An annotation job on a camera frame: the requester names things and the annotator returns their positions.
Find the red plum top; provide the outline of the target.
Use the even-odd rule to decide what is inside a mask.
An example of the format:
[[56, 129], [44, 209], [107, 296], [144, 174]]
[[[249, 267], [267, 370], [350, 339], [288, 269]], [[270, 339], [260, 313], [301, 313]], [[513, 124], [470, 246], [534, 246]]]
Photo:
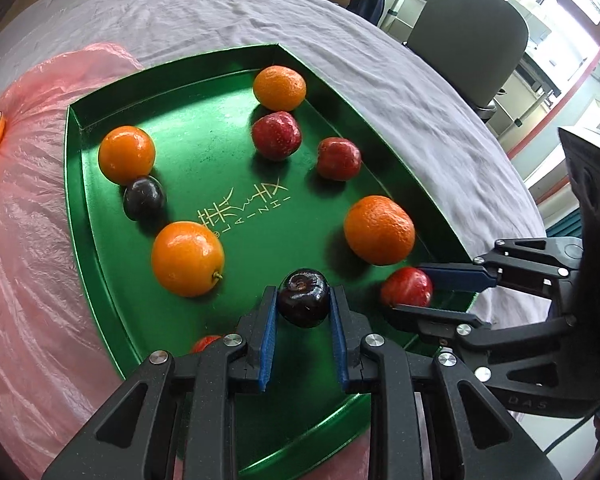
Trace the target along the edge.
[[412, 266], [404, 266], [393, 272], [381, 285], [380, 300], [388, 307], [408, 304], [415, 307], [428, 307], [432, 299], [429, 276]]

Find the large orange front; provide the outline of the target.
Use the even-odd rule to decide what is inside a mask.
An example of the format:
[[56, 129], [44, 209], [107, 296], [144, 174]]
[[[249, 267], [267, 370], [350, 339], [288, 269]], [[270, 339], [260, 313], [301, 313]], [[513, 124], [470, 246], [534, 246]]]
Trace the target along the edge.
[[193, 221], [175, 221], [156, 236], [151, 270], [172, 294], [195, 298], [208, 294], [223, 278], [223, 246], [210, 229]]

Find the dark plum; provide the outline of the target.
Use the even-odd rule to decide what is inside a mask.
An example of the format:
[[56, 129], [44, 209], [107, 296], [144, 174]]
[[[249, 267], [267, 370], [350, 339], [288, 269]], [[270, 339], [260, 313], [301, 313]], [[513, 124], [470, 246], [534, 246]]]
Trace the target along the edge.
[[140, 177], [129, 184], [122, 196], [125, 215], [132, 221], [151, 218], [166, 206], [166, 193], [160, 182], [151, 176]]
[[329, 301], [329, 287], [324, 275], [313, 269], [298, 269], [280, 285], [276, 310], [294, 326], [314, 328], [327, 318]]

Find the orange cluster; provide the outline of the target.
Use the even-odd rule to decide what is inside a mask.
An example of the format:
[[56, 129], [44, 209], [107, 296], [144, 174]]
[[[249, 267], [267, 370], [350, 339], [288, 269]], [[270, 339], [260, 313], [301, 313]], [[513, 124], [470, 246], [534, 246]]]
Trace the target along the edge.
[[415, 246], [410, 216], [389, 197], [365, 196], [351, 206], [343, 234], [352, 252], [374, 266], [405, 260]]

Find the small orange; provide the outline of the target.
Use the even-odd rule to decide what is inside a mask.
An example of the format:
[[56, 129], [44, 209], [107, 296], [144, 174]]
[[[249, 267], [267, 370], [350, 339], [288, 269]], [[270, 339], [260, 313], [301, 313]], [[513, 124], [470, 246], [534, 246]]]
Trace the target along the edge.
[[291, 112], [306, 98], [306, 81], [291, 68], [273, 65], [257, 74], [252, 90], [268, 110]]
[[147, 177], [155, 160], [154, 141], [144, 130], [133, 126], [109, 131], [98, 149], [100, 171], [118, 185], [128, 185], [137, 178]]

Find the pink plastic sheet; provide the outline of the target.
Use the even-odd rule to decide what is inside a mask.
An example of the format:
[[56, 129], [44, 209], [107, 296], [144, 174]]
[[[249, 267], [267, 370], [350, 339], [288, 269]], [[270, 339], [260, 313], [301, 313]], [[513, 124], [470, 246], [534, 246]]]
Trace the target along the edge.
[[29, 479], [120, 385], [73, 257], [64, 139], [72, 102], [139, 69], [117, 44], [91, 44], [0, 95], [0, 442]]

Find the grey office chair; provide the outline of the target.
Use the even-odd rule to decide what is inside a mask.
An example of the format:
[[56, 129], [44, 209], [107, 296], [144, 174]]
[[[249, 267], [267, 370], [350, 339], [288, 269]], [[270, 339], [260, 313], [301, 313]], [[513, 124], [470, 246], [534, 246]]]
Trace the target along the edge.
[[528, 40], [527, 22], [505, 0], [427, 0], [406, 46], [487, 122]]

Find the green metal tray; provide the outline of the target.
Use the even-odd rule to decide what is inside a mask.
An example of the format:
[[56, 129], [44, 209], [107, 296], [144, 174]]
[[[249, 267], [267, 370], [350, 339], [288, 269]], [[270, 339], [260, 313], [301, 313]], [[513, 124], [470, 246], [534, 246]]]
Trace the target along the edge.
[[[265, 115], [252, 91], [268, 66], [299, 73], [308, 86], [294, 110], [298, 151], [281, 162], [263, 158], [251, 140]], [[123, 188], [98, 166], [106, 134], [144, 130], [156, 148], [151, 173], [166, 206], [140, 221], [122, 207]], [[353, 142], [362, 167], [349, 181], [316, 171], [321, 140]], [[451, 223], [402, 158], [308, 63], [279, 44], [213, 51], [162, 64], [101, 88], [69, 107], [65, 140], [69, 230], [88, 306], [114, 367], [128, 379], [156, 350], [187, 356], [201, 337], [237, 330], [268, 286], [299, 268], [322, 272], [344, 288], [353, 310], [374, 330], [410, 349], [416, 336], [393, 330], [378, 310], [388, 266], [358, 258], [343, 236], [349, 208], [383, 195], [411, 217], [416, 242], [408, 262], [468, 262]], [[151, 248], [169, 223], [193, 221], [223, 246], [223, 278], [208, 294], [185, 298], [163, 288], [151, 270]]]

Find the navy tote bag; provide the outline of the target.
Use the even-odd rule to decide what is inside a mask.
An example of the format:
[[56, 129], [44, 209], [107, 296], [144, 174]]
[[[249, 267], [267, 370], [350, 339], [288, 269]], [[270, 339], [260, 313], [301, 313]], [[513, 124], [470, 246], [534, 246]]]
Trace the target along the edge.
[[385, 0], [350, 0], [347, 10], [377, 25], [385, 9]]

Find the grey bed sheet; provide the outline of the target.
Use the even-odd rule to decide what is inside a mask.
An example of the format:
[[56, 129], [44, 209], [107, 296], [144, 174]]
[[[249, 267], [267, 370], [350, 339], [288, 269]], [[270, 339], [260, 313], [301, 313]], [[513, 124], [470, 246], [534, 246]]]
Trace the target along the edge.
[[420, 58], [325, 0], [41, 0], [0, 33], [0, 95], [91, 44], [140, 66], [278, 42], [316, 68], [414, 169], [472, 254], [544, 226], [490, 131]]

